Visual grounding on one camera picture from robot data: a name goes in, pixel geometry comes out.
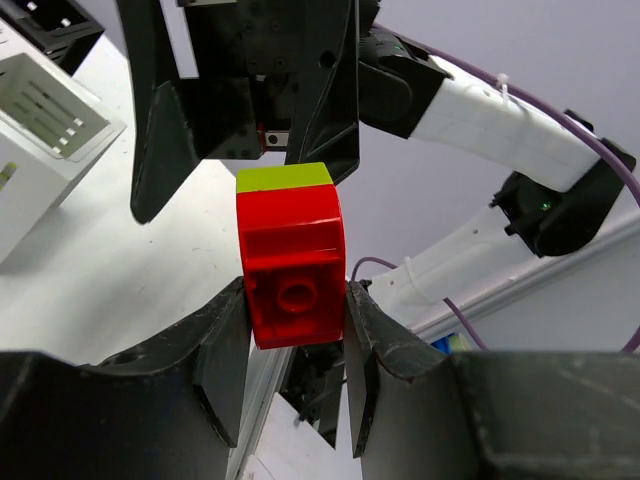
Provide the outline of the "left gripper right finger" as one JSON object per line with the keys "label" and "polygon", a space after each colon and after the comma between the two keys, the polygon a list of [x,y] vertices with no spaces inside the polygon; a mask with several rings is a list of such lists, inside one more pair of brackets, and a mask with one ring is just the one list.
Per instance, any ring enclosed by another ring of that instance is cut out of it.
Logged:
{"label": "left gripper right finger", "polygon": [[639,358],[446,355],[346,287],[352,449],[366,479],[635,479]]}

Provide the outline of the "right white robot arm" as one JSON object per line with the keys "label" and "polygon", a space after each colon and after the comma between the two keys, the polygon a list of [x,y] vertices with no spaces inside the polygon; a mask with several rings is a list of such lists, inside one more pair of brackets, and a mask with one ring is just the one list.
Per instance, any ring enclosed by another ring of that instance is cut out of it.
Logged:
{"label": "right white robot arm", "polygon": [[587,245],[635,159],[558,111],[382,26],[376,1],[182,1],[197,73],[181,76],[158,1],[117,5],[136,140],[130,207],[152,221],[205,159],[246,160],[237,210],[310,211],[360,163],[359,129],[459,149],[509,170],[491,203],[439,243],[374,277],[369,292],[410,323],[530,257]]}

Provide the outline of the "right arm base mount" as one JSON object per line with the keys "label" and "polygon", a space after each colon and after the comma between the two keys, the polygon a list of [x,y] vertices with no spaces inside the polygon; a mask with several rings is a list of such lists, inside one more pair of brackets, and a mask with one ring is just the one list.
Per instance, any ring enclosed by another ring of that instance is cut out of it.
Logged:
{"label": "right arm base mount", "polygon": [[294,425],[308,424],[336,447],[345,356],[341,341],[293,349],[279,394],[296,411]]}

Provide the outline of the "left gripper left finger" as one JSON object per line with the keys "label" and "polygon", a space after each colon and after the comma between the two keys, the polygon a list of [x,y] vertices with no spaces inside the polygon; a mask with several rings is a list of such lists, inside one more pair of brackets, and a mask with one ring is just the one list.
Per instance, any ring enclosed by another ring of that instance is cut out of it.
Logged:
{"label": "left gripper left finger", "polygon": [[222,479],[250,344],[244,284],[97,365],[1,355],[5,479]]}

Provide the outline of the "red lime rounded lego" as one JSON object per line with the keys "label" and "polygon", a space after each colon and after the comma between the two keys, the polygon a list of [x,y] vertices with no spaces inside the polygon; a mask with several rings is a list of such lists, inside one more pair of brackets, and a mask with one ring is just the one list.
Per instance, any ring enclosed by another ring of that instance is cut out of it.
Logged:
{"label": "red lime rounded lego", "polygon": [[345,231],[326,165],[239,171],[236,213],[256,345],[266,350],[341,339]]}

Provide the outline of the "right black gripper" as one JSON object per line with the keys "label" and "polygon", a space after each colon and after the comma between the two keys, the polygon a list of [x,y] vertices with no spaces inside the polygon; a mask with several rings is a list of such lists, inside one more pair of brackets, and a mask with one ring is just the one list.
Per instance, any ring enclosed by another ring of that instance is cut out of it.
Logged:
{"label": "right black gripper", "polygon": [[135,114],[130,209],[140,224],[200,160],[359,166],[356,1],[181,1],[197,74],[180,79],[161,3],[117,3]]}

